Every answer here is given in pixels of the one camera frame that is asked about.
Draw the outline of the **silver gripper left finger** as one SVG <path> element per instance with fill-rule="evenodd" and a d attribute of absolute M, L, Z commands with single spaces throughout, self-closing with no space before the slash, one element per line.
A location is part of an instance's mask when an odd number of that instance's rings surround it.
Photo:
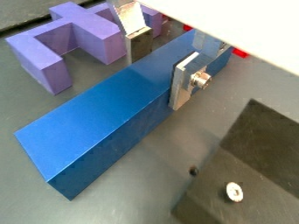
<path fill-rule="evenodd" d="M 140 3 L 135 0 L 107 0 L 107 5 L 125 38 L 128 63 L 152 51 L 153 29 L 145 25 Z"/>

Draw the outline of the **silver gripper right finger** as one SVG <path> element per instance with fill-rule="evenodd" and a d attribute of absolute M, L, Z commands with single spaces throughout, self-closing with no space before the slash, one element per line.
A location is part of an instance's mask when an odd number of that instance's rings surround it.
<path fill-rule="evenodd" d="M 168 106 L 177 110 L 191 99 L 195 88 L 204 89 L 211 82 L 207 66 L 228 49 L 228 45 L 209 34 L 196 30 L 192 39 L 195 50 L 173 65 Z"/>

